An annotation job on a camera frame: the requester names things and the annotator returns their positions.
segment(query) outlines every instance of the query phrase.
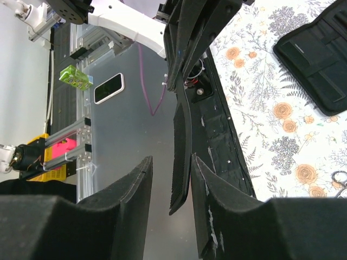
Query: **screw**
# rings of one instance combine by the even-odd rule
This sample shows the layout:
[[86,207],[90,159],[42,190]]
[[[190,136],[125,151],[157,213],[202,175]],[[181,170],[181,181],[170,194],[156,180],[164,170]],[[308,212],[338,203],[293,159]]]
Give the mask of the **screw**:
[[198,95],[202,95],[202,94],[204,94],[204,89],[203,89],[203,88],[199,88],[199,89],[196,91],[196,93],[197,93]]

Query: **phone screen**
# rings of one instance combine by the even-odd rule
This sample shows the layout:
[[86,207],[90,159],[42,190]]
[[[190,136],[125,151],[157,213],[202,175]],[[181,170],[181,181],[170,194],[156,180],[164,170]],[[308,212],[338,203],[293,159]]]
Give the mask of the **phone screen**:
[[122,73],[117,74],[113,78],[109,79],[105,83],[97,86],[94,91],[95,103],[101,103],[108,97],[115,95],[117,92],[123,89],[123,75]]

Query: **table surface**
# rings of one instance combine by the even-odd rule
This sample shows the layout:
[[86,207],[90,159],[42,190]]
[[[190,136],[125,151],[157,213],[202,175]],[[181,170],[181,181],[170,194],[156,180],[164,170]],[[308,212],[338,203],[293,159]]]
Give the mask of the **table surface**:
[[326,116],[273,54],[332,0],[256,0],[211,45],[257,198],[332,197],[347,170],[347,113]]

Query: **gray metal panel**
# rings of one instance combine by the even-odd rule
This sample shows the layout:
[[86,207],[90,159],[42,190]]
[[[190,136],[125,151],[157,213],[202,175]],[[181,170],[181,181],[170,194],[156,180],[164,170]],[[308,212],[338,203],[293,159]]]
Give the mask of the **gray metal panel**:
[[[152,106],[162,92],[167,65],[144,47],[145,84]],[[92,104],[94,192],[123,177],[145,156],[153,156],[152,197],[144,259],[198,259],[191,196],[173,216],[169,205],[174,163],[175,94],[167,92],[163,105],[152,117],[143,97],[138,47],[131,46],[114,57],[112,50],[86,68],[94,86],[123,73],[125,90],[100,105]]]
[[70,64],[70,24],[63,24],[54,31],[54,91],[53,122],[51,134],[54,134],[76,121],[76,89],[59,81],[60,71]]

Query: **smartphone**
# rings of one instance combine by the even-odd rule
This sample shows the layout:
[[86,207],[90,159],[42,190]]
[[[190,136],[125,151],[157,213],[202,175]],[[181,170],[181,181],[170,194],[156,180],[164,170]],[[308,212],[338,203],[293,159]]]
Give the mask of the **smartphone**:
[[122,73],[119,73],[95,88],[94,102],[97,105],[101,104],[104,101],[122,92],[123,90],[124,75]]

